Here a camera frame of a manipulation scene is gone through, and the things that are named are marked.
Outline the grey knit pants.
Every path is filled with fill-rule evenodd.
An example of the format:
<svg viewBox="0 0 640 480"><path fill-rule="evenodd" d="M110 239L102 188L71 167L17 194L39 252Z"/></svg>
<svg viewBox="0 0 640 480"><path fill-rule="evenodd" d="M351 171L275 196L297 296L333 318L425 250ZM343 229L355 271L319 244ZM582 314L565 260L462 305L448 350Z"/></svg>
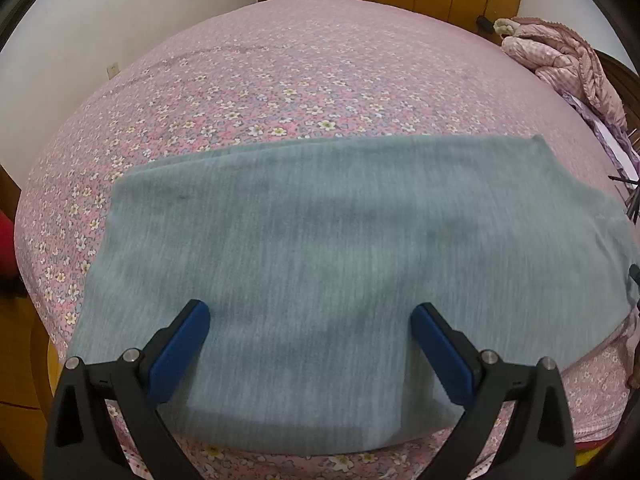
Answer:
<svg viewBox="0 0 640 480"><path fill-rule="evenodd" d="M568 367L626 321L636 233L539 136L236 146L126 172L70 353L141 347L192 299L212 325L162 409L238 451L370 451L452 426L409 333L434 304L473 344Z"/></svg>

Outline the white wall socket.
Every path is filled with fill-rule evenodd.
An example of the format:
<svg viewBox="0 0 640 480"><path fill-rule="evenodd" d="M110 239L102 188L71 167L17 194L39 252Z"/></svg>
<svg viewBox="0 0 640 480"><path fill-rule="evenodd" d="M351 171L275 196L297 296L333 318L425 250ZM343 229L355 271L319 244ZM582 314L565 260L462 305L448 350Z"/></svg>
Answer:
<svg viewBox="0 0 640 480"><path fill-rule="evenodd" d="M117 76L120 72L119 69L119 65L118 63L113 63L109 66L107 66L106 68L106 73L107 73L107 77L108 79L113 79L115 76Z"/></svg>

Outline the red object on shelf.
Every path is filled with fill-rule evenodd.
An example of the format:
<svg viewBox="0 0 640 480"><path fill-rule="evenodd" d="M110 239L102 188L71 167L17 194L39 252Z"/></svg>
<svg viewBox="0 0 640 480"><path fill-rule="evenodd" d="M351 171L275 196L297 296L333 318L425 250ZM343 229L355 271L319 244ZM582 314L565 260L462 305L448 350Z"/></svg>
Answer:
<svg viewBox="0 0 640 480"><path fill-rule="evenodd" d="M0 274L6 280L13 280L18 275L14 224L3 211L0 211Z"/></svg>

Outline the wooden bedside cabinet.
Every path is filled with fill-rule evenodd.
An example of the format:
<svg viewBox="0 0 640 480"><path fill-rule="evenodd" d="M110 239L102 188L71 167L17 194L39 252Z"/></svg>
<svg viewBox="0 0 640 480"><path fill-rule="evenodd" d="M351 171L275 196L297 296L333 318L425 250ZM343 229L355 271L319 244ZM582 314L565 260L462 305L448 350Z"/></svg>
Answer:
<svg viewBox="0 0 640 480"><path fill-rule="evenodd" d="M1 211L13 222L20 189L2 171ZM1 278L1 477L40 479L53 400L49 337L20 271Z"/></svg>

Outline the black tripod stand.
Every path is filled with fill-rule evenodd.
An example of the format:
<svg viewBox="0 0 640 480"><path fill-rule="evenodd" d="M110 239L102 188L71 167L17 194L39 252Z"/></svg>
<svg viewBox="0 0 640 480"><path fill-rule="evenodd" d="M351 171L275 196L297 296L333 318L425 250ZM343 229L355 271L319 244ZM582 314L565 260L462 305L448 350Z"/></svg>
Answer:
<svg viewBox="0 0 640 480"><path fill-rule="evenodd" d="M629 196L626 199L626 215L629 220L636 224L639 220L640 211L640 181L630 180L622 177L608 176L608 178L614 182L623 183L626 186Z"/></svg>

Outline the pink crumpled blanket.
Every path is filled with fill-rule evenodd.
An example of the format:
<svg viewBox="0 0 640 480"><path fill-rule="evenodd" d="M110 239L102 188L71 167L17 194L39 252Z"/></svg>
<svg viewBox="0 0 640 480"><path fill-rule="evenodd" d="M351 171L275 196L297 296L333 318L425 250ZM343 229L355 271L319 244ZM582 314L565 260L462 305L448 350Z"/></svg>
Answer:
<svg viewBox="0 0 640 480"><path fill-rule="evenodd" d="M623 102L589 42L561 23L541 18L498 18L501 49L559 93L589 105L607 124L627 129Z"/></svg>

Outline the pink floral bed sheet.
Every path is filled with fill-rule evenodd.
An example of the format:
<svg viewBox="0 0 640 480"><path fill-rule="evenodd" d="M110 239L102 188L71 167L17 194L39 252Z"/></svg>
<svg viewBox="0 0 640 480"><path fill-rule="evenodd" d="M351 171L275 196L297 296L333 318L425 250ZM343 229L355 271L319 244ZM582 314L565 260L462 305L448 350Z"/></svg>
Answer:
<svg viewBox="0 0 640 480"><path fill-rule="evenodd" d="M70 115L17 205L17 263L56 350L76 327L112 186L165 157L282 140L543 136L608 194L614 168L584 120L497 46L359 0L268 0L179 32Z"/></svg>

